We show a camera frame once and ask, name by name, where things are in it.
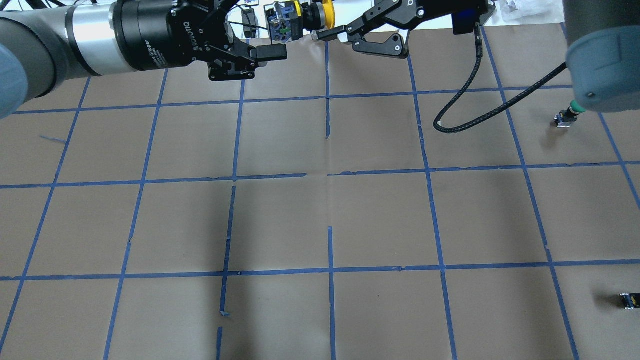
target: electronic component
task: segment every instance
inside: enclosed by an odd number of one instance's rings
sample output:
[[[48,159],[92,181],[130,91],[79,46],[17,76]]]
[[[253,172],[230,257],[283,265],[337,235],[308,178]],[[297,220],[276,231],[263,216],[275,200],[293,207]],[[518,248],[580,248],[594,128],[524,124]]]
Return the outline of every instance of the electronic component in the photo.
[[[332,0],[300,3],[298,0],[265,5],[264,14],[271,42],[286,44],[303,36],[303,30],[333,29],[335,11]]]
[[[640,309],[640,293],[636,294],[620,294],[622,305],[627,310]]]
[[[240,2],[240,5],[249,6],[249,7],[258,6],[258,5],[260,5],[260,1],[259,0],[242,0]]]
[[[245,38],[256,38],[258,33],[258,18],[254,9],[242,9],[243,32]]]
[[[554,121],[557,127],[571,127],[571,125],[578,121],[578,115],[585,113],[587,110],[578,104],[576,100],[571,102],[571,105],[567,110],[560,111]]]

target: grid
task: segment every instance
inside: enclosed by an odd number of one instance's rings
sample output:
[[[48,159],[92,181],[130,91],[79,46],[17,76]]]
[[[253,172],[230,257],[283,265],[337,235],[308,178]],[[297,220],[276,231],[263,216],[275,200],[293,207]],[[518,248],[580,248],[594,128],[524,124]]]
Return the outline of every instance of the grid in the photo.
[[[506,102],[507,98],[505,95],[506,91],[510,90],[524,90],[521,87],[503,87],[502,81],[500,80],[500,74],[498,68],[495,63],[495,59],[492,53],[491,45],[486,33],[483,30],[484,41],[488,50],[488,57],[491,61],[493,72],[495,74],[495,78],[497,80],[498,87],[497,88],[480,88],[480,89],[471,89],[469,92],[498,92],[502,98],[503,102]],[[554,283],[554,288],[557,295],[557,301],[559,303],[561,313],[563,316],[564,326],[566,328],[566,334],[569,339],[569,343],[571,346],[571,350],[573,353],[573,358],[578,360],[580,355],[578,353],[578,349],[575,344],[572,327],[570,323],[569,316],[567,315],[566,306],[564,304],[563,294],[561,291],[560,283],[558,281],[558,277],[556,274],[556,268],[564,267],[564,266],[600,266],[600,265],[631,265],[631,264],[640,264],[640,259],[621,259],[621,260],[594,260],[594,261],[554,261],[552,257],[551,250],[548,248],[547,236],[545,234],[545,227],[543,225],[543,221],[540,215],[540,210],[538,208],[538,203],[536,200],[536,194],[534,192],[534,188],[531,183],[531,178],[529,176],[530,169],[539,169],[539,168],[565,168],[565,167],[620,167],[624,172],[626,180],[628,181],[628,185],[630,186],[631,192],[633,194],[634,200],[638,208],[640,208],[640,197],[638,196],[638,192],[636,191],[636,186],[631,178],[631,175],[628,171],[628,165],[640,165],[640,161],[625,161],[621,155],[618,146],[614,140],[614,137],[607,125],[607,121],[604,115],[599,114],[600,121],[602,126],[607,134],[609,141],[611,142],[611,147],[615,152],[617,157],[617,161],[612,162],[603,162],[603,163],[577,163],[573,165],[561,164],[561,163],[550,163],[544,165],[530,165],[525,161],[525,157],[523,154],[523,150],[520,146],[520,141],[518,139],[518,133],[516,131],[516,127],[513,122],[513,118],[511,112],[507,110],[506,115],[509,120],[509,125],[511,128],[511,133],[513,135],[513,139],[515,141],[518,157],[520,159],[519,165],[504,165],[504,166],[486,166],[486,167],[470,167],[470,168],[432,168],[429,166],[429,158],[428,153],[425,147],[425,139],[424,133],[422,130],[423,123],[420,115],[420,105],[419,105],[419,95],[424,94],[455,94],[457,90],[433,90],[433,91],[418,91],[415,81],[415,74],[413,70],[413,63],[411,57],[408,59],[408,66],[410,71],[410,77],[412,82],[412,91],[411,92],[396,92],[396,93],[383,93],[383,94],[349,94],[349,95],[332,95],[330,93],[330,75],[329,75],[329,46],[328,44],[325,47],[325,62],[326,62],[326,95],[324,97],[316,96],[316,97],[297,97],[297,98],[277,98],[277,99],[245,99],[244,98],[244,86],[245,82],[242,81],[241,89],[240,89],[240,98],[238,101],[209,101],[209,102],[180,102],[180,103],[171,103],[165,104],[163,103],[163,95],[164,88],[166,85],[168,71],[164,72],[164,78],[160,90],[160,94],[158,97],[157,104],[141,104],[134,106],[110,106],[110,107],[100,107],[100,108],[84,108],[84,98],[86,96],[87,90],[89,88],[91,79],[87,79],[86,84],[84,86],[83,94],[80,98],[78,107],[75,109],[61,109],[61,110],[34,110],[34,111],[18,111],[18,114],[30,114],[30,113],[56,113],[56,112],[69,112],[75,113],[73,123],[70,127],[70,131],[68,133],[68,137],[65,142],[65,148],[62,152],[60,162],[58,164],[58,168],[56,171],[56,175],[54,181],[52,183],[43,183],[43,184],[13,184],[13,185],[0,185],[0,190],[2,189],[19,189],[19,188],[49,188],[49,195],[47,201],[45,203],[44,210],[42,211],[42,216],[40,222],[38,224],[38,229],[35,234],[35,238],[33,240],[33,244],[29,251],[29,256],[27,258],[26,264],[24,266],[24,271],[22,275],[17,277],[0,277],[0,281],[10,281],[10,282],[18,282],[17,292],[15,294],[15,298],[6,321],[6,325],[4,327],[4,331],[2,334],[2,338],[0,339],[0,353],[2,352],[7,334],[10,332],[13,315],[15,313],[15,309],[20,300],[20,294],[22,291],[22,287],[27,281],[57,281],[57,280],[74,280],[74,279],[118,279],[118,288],[115,298],[115,303],[113,305],[113,312],[111,315],[111,321],[109,325],[109,332],[106,339],[106,346],[104,351],[104,359],[109,358],[109,350],[111,346],[111,340],[113,336],[113,329],[115,327],[117,321],[118,314],[118,306],[120,303],[120,297],[122,294],[123,284],[126,279],[150,279],[150,278],[171,278],[171,277],[220,277],[222,280],[222,286],[220,291],[220,312],[223,316],[227,316],[228,314],[225,312],[225,303],[227,296],[227,281],[229,277],[235,276],[264,276],[264,275],[291,275],[291,274],[328,274],[329,275],[329,294],[330,294],[330,308],[328,310],[330,316],[330,336],[331,336],[331,356],[332,359],[336,359],[336,337],[339,334],[336,334],[336,326],[335,326],[335,286],[334,286],[334,274],[336,273],[344,273],[344,272],[402,272],[402,271],[434,271],[440,272],[440,278],[442,280],[442,291],[444,296],[444,306],[445,306],[445,315],[447,328],[449,332],[449,341],[451,346],[451,356],[453,359],[458,358],[458,353],[456,350],[456,338],[455,338],[455,329],[452,321],[451,314],[451,305],[449,299],[449,291],[447,287],[447,271],[448,270],[463,270],[463,269],[494,269],[494,268],[548,268]],[[557,85],[557,86],[544,86],[540,91],[545,91],[548,89],[564,89],[571,88],[570,85]],[[234,204],[236,201],[236,187],[232,187],[232,192],[230,194],[230,206],[228,212],[228,227],[227,227],[227,239],[226,239],[226,247],[225,247],[225,260],[224,267],[222,271],[217,272],[180,272],[180,273],[161,273],[161,274],[132,274],[127,272],[127,264],[129,262],[129,255],[131,253],[131,239],[134,236],[136,230],[136,222],[138,220],[138,214],[140,211],[140,204],[143,199],[143,192],[146,184],[159,184],[159,183],[183,183],[183,182],[213,182],[213,181],[245,181],[245,180],[256,180],[256,179],[286,179],[286,178],[298,178],[305,177],[307,174],[278,174],[278,175],[256,175],[256,176],[238,176],[237,174],[237,166],[238,166],[238,154],[240,147],[240,134],[242,131],[242,116],[243,116],[243,105],[245,103],[253,103],[253,102],[278,102],[278,101],[309,101],[309,100],[318,100],[325,99],[326,100],[326,137],[329,138],[331,135],[331,114],[330,114],[330,102],[332,99],[342,99],[342,98],[357,98],[357,97],[393,97],[393,96],[402,96],[402,95],[411,95],[413,97],[414,105],[415,105],[415,114],[417,117],[417,131],[419,134],[420,144],[422,147],[422,160],[424,162],[423,168],[408,168],[401,170],[366,170],[366,171],[357,171],[357,172],[341,172],[339,174],[327,174],[330,177],[339,177],[339,176],[367,176],[367,175],[378,175],[378,174],[424,174],[426,176],[426,184],[428,187],[428,197],[429,197],[429,206],[431,208],[433,227],[435,232],[435,241],[436,241],[436,249],[438,255],[438,264],[437,265],[411,265],[411,266],[362,266],[362,267],[335,267],[333,256],[333,228],[330,226],[328,228],[328,266],[321,268],[302,268],[302,269],[281,269],[281,270],[250,270],[250,271],[237,271],[231,270],[229,268],[229,259],[231,256],[231,244],[233,239],[233,221],[234,221]],[[161,108],[165,107],[176,107],[176,106],[198,106],[198,105],[208,105],[208,104],[238,104],[239,111],[237,117],[237,127],[236,127],[236,139],[235,139],[235,147],[234,147],[234,161],[233,161],[233,173],[228,177],[196,177],[196,178],[175,178],[175,179],[147,179],[147,170],[149,165],[149,159],[152,152],[152,145],[154,142],[154,136],[156,133],[156,124],[159,116],[159,112]],[[148,138],[147,151],[145,156],[145,162],[142,170],[142,177],[140,180],[127,180],[127,181],[94,181],[94,182],[74,182],[74,183],[63,183],[58,182],[60,172],[62,169],[62,165],[65,161],[65,157],[68,151],[68,145],[72,140],[74,134],[74,128],[76,126],[78,117],[82,111],[98,111],[98,110],[117,110],[117,109],[132,109],[132,108],[154,108],[154,119],[151,127],[151,132]],[[527,188],[529,191],[529,196],[531,198],[531,205],[533,207],[536,221],[538,223],[538,228],[540,231],[542,245],[545,248],[547,261],[544,262],[533,262],[533,263],[487,263],[487,264],[447,264],[444,259],[442,243],[440,241],[440,230],[438,226],[438,212],[436,208],[436,201],[434,197],[434,191],[432,186],[431,175],[436,172],[456,172],[456,171],[496,171],[496,170],[521,170],[524,173],[525,181],[527,184]],[[40,236],[40,232],[42,230],[42,226],[47,217],[47,211],[49,209],[49,205],[51,203],[52,196],[54,194],[55,189],[64,188],[64,187],[77,187],[77,186],[117,186],[117,185],[126,185],[133,184],[138,185],[140,187],[138,198],[135,205],[135,210],[133,214],[133,218],[131,221],[131,228],[129,231],[129,242],[127,243],[125,256],[122,261],[122,270],[119,274],[82,274],[82,275],[28,275],[29,267],[31,264],[31,260],[33,258],[33,254],[38,245],[38,239]],[[216,349],[218,350],[217,358],[220,358],[221,347],[223,344],[223,333],[224,328],[219,327],[217,331],[217,344]]]

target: green tip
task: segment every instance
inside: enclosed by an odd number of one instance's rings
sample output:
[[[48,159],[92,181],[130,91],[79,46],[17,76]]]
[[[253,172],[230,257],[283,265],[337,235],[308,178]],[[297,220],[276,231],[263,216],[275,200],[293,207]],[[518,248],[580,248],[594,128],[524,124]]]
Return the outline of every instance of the green tip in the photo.
[[[587,112],[587,109],[583,108],[582,106],[580,106],[580,104],[578,104],[578,102],[576,100],[571,102],[571,109],[576,112],[576,113],[585,113]]]

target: black cable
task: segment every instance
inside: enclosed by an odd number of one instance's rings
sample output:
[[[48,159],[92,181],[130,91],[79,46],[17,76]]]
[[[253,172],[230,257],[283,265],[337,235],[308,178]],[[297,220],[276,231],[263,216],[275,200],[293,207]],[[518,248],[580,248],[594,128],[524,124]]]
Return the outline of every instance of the black cable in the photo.
[[[26,1],[27,1],[27,4],[29,4],[29,6],[34,10],[47,8],[47,5],[44,5],[42,0],[26,0]]]
[[[500,105],[499,107],[495,108],[494,110],[489,111],[488,113],[482,115],[481,117],[478,117],[478,118],[476,118],[474,120],[471,120],[470,122],[467,122],[466,124],[462,124],[460,126],[444,127],[444,126],[441,125],[441,122],[440,122],[442,120],[442,117],[447,113],[447,111],[449,111],[451,106],[453,106],[453,104],[455,104],[460,99],[460,97],[462,97],[462,95],[464,95],[464,93],[467,91],[467,89],[469,89],[469,86],[471,86],[471,83],[473,83],[474,79],[476,78],[478,70],[480,69],[480,64],[482,63],[483,41],[482,41],[482,35],[480,34],[480,25],[479,24],[476,24],[476,28],[474,29],[474,34],[476,36],[476,64],[474,65],[474,69],[471,72],[471,75],[469,76],[469,79],[467,80],[467,83],[465,83],[465,86],[463,86],[460,89],[460,91],[453,97],[453,99],[451,99],[451,101],[449,101],[449,103],[447,105],[445,105],[445,107],[442,109],[442,111],[438,114],[436,119],[433,121],[433,127],[436,130],[438,130],[439,132],[441,132],[441,133],[455,134],[455,133],[459,133],[461,131],[468,130],[468,129],[474,127],[474,126],[482,124],[483,122],[489,120],[490,118],[492,118],[492,117],[504,112],[508,108],[514,106],[515,104],[520,102],[522,99],[526,98],[527,96],[531,95],[534,91],[536,91],[537,89],[541,88],[544,84],[546,84],[549,81],[551,81],[551,79],[553,79],[556,76],[558,76],[562,71],[566,70],[566,63],[563,63],[562,65],[558,66],[555,70],[553,70],[551,73],[549,73],[549,75],[547,75],[544,78],[542,78],[542,80],[540,80],[539,82],[531,85],[527,90],[524,90],[523,92],[518,94],[513,99],[507,101],[505,104]]]
[[[248,9],[252,8],[251,6],[245,5],[245,4],[235,4],[234,6],[231,7],[231,10],[233,9],[245,10],[244,8],[242,8],[242,6],[246,6]]]
[[[234,25],[244,25],[247,28],[254,28],[254,29],[263,29],[263,30],[269,30],[267,28],[263,28],[262,26],[258,26],[258,25],[251,25],[251,24],[244,24],[242,22],[235,22],[235,21],[230,21],[229,24],[234,24]]]
[[[7,5],[9,5],[9,3],[11,2],[11,0],[2,0],[0,1],[0,12],[3,11]]]

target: yellow component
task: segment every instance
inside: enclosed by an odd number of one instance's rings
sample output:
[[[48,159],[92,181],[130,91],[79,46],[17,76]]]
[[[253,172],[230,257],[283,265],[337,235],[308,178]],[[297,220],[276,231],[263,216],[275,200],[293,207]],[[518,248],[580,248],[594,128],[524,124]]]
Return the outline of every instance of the yellow component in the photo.
[[[326,28],[333,29],[335,27],[335,8],[333,7],[333,0],[322,0],[322,6],[324,8]]]
[[[300,2],[298,0],[294,0],[293,2],[296,5],[296,12],[298,13],[298,16],[302,16],[302,9],[300,8]]]

